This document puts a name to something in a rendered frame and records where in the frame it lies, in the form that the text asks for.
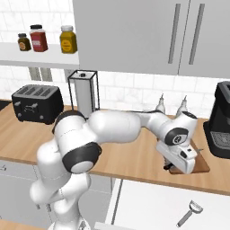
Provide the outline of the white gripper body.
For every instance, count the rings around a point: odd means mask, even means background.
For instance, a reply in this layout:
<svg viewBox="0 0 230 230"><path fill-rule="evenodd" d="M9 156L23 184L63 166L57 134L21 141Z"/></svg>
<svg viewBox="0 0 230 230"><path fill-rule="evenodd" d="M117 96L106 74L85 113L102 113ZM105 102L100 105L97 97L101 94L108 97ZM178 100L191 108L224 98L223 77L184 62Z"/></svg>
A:
<svg viewBox="0 0 230 230"><path fill-rule="evenodd" d="M191 145L168 146L159 140L156 144L156 150L183 173L190 174L193 171L197 152Z"/></svg>

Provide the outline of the brown wooden cutting board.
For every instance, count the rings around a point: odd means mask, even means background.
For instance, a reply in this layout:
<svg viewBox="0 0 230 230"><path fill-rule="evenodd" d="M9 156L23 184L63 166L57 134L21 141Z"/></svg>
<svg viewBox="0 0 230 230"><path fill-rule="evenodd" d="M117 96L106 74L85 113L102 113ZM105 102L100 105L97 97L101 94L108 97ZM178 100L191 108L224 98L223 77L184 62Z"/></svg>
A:
<svg viewBox="0 0 230 230"><path fill-rule="evenodd" d="M196 144L193 141L190 141L190 144L198 154L195 159L195 165L194 165L192 173L208 173L210 171L210 168L207 162L205 161L204 157L200 153L200 150L197 148ZM180 171L175 166L172 166L169 169L169 172L170 174L182 174L182 171Z"/></svg>

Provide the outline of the white open drawer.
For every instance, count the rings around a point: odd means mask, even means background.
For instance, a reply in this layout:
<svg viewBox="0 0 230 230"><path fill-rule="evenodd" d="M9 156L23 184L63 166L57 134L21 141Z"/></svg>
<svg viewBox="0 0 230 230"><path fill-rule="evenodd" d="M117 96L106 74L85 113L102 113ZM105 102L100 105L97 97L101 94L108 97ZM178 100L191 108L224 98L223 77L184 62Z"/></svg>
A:
<svg viewBox="0 0 230 230"><path fill-rule="evenodd" d="M195 201L203 211L177 223ZM117 179L97 230L230 230L230 196Z"/></svg>

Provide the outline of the grey peeler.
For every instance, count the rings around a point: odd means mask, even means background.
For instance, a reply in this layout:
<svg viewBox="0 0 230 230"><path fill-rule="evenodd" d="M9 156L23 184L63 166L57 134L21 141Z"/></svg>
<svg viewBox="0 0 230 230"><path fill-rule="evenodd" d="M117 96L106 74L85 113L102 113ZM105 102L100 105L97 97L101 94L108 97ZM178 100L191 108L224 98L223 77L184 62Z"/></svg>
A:
<svg viewBox="0 0 230 230"><path fill-rule="evenodd" d="M181 218L181 220L177 223L176 226L181 227L193 213L200 214L202 211L203 207L201 207L199 204L192 200L189 204L189 211Z"/></svg>

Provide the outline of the black coffee machine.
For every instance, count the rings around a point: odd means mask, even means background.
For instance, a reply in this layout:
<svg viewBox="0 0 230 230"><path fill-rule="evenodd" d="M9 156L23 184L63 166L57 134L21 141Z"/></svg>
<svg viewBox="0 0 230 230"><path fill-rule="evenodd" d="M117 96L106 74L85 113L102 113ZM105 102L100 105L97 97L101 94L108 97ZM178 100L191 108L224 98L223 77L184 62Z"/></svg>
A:
<svg viewBox="0 0 230 230"><path fill-rule="evenodd" d="M211 154L230 159L230 81L217 84L211 115L203 128Z"/></svg>

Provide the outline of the narrow grey cupboard door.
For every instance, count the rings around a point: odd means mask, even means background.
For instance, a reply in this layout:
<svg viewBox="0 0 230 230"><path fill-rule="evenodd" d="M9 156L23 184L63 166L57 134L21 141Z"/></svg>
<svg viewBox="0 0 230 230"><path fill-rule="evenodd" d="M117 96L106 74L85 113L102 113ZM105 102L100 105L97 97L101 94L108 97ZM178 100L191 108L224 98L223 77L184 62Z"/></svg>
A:
<svg viewBox="0 0 230 230"><path fill-rule="evenodd" d="M189 65L199 4L205 4L193 65ZM179 75L230 78L230 0L190 0Z"/></svg>

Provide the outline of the wide grey cupboard door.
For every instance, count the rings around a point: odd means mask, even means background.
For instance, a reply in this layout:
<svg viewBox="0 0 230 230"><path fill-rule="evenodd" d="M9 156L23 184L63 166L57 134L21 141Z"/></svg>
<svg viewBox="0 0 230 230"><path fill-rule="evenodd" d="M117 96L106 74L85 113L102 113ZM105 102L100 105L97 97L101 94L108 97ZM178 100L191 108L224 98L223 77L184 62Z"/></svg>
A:
<svg viewBox="0 0 230 230"><path fill-rule="evenodd" d="M181 4L168 64L176 4ZM82 69L176 75L190 0L73 0Z"/></svg>

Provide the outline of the black toaster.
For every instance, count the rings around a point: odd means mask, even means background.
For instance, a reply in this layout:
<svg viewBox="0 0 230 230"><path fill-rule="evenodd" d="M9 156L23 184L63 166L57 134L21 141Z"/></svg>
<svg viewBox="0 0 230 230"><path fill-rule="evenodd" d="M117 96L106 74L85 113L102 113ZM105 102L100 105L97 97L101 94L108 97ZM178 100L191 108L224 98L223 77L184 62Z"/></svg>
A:
<svg viewBox="0 0 230 230"><path fill-rule="evenodd" d="M52 124L63 111L57 86L27 84L12 94L14 113L19 121Z"/></svg>

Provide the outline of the grey lower cupboard run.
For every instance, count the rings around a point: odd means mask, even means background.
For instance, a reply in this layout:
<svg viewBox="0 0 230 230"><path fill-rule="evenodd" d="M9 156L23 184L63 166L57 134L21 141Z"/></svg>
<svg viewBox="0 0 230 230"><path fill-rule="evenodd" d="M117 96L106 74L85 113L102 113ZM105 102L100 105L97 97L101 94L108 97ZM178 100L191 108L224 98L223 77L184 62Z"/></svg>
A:
<svg viewBox="0 0 230 230"><path fill-rule="evenodd" d="M40 209L30 198L31 184L40 173L36 165L0 160L0 217L4 220L48 229L55 221L54 208ZM92 230L96 222L104 222L115 180L91 174L90 189L80 198L79 208Z"/></svg>

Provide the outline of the yellow spice jar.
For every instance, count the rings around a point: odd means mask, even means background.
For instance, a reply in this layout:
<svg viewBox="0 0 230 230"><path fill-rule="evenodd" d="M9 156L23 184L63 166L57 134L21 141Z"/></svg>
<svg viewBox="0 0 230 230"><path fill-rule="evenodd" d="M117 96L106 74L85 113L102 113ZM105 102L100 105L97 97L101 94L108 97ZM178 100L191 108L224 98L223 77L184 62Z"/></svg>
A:
<svg viewBox="0 0 230 230"><path fill-rule="evenodd" d="M76 35L71 25L63 25L60 35L61 50L65 54L74 54L77 52Z"/></svg>

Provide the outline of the black hob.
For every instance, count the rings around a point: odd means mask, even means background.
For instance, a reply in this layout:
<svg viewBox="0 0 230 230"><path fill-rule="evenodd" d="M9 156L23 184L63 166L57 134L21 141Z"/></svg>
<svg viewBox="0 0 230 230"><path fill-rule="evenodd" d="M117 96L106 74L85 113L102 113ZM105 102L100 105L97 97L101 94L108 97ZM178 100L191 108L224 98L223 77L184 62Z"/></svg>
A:
<svg viewBox="0 0 230 230"><path fill-rule="evenodd" d="M1 101L0 100L0 111L5 108L11 101Z"/></svg>

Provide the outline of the red spice jar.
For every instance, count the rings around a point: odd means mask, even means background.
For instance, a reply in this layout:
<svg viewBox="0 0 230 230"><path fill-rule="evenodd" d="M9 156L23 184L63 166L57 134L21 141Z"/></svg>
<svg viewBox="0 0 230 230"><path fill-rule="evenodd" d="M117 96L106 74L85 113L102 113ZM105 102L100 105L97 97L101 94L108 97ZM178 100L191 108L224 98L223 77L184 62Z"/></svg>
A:
<svg viewBox="0 0 230 230"><path fill-rule="evenodd" d="M35 52L44 52L48 49L46 33L40 24L31 26L31 43Z"/></svg>

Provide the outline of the small dark spice jar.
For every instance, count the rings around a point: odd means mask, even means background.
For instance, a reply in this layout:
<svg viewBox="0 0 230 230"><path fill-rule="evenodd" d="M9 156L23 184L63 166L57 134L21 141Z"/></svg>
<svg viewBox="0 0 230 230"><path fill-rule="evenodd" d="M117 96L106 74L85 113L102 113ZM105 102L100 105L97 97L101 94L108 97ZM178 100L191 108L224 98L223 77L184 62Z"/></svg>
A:
<svg viewBox="0 0 230 230"><path fill-rule="evenodd" d="M18 34L18 45L20 48L20 51L29 51L31 50L31 44L29 39L27 38L25 33L19 33Z"/></svg>

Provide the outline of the grey shelf bracket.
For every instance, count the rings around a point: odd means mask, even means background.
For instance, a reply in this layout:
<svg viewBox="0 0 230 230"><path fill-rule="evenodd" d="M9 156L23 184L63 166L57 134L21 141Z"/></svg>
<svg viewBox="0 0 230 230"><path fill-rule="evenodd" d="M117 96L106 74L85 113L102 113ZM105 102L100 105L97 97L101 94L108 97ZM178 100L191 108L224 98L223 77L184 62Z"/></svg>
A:
<svg viewBox="0 0 230 230"><path fill-rule="evenodd" d="M41 77L42 77L43 81L45 81L45 82L51 82L52 81L52 75L51 75L51 71L49 68L42 67L40 69L40 72L41 72Z"/></svg>
<svg viewBox="0 0 230 230"><path fill-rule="evenodd" d="M40 71L37 67L30 67L29 72L32 80L40 81Z"/></svg>

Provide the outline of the white wall shelf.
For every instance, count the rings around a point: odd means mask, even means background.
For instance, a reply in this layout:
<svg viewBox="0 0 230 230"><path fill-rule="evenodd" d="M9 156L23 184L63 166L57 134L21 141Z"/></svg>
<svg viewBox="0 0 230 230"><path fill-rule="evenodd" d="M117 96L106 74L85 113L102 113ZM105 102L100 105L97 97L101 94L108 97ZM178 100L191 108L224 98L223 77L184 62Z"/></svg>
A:
<svg viewBox="0 0 230 230"><path fill-rule="evenodd" d="M45 68L73 69L79 68L78 53L64 54L57 44L49 45L44 52L20 51L17 43L0 42L0 65L32 66Z"/></svg>

